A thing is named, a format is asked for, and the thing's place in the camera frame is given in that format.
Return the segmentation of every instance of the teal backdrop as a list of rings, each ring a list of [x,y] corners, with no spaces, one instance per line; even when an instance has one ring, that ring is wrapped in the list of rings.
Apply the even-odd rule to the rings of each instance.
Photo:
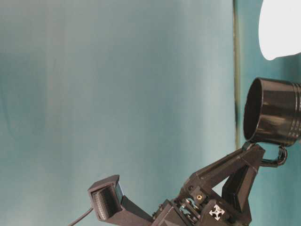
[[[67,225],[113,174],[152,214],[235,150],[231,0],[2,0],[0,18],[1,226]],[[247,56],[261,57],[250,38]],[[266,171],[256,223],[286,199],[273,187],[263,205],[260,182],[293,178]],[[79,225],[106,224],[92,213]]]
[[[301,82],[300,55],[266,60],[260,51],[258,24],[262,0],[235,0],[236,20],[236,87],[238,112],[238,146],[244,143],[243,110],[250,84],[256,77]],[[266,158],[275,159],[278,147],[262,145]],[[288,148],[288,159],[278,169],[260,168],[250,194],[254,226],[296,226],[299,214],[301,187],[300,144]]]

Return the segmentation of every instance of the ribbed surface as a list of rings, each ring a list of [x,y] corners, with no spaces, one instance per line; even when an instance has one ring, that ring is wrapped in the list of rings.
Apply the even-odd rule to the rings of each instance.
[[[120,211],[113,185],[92,194],[94,207],[101,220],[107,220]]]
[[[295,93],[295,112],[290,130],[287,134],[287,145],[293,145],[301,133],[301,85],[292,83]]]

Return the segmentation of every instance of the black cable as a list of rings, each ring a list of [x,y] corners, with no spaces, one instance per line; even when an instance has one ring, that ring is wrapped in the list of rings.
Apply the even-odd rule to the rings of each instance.
[[[93,210],[93,207],[91,207],[87,212],[85,212],[83,215],[81,215],[79,218],[77,218],[75,221],[73,221],[71,224],[68,224],[68,226],[73,226],[76,223],[80,222],[83,218],[85,218],[89,213],[91,213]]]

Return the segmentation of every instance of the white light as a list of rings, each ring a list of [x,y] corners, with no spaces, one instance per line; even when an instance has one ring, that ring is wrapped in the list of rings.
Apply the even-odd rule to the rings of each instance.
[[[301,52],[301,0],[264,0],[259,45],[267,60]]]

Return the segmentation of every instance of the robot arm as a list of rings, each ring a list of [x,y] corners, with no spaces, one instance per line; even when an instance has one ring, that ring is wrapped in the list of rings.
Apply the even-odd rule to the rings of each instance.
[[[97,218],[120,226],[245,226],[251,222],[248,196],[264,152],[259,145],[244,146],[196,171],[153,217],[122,194],[118,175],[94,183],[88,193]],[[227,177],[220,197],[212,188]]]

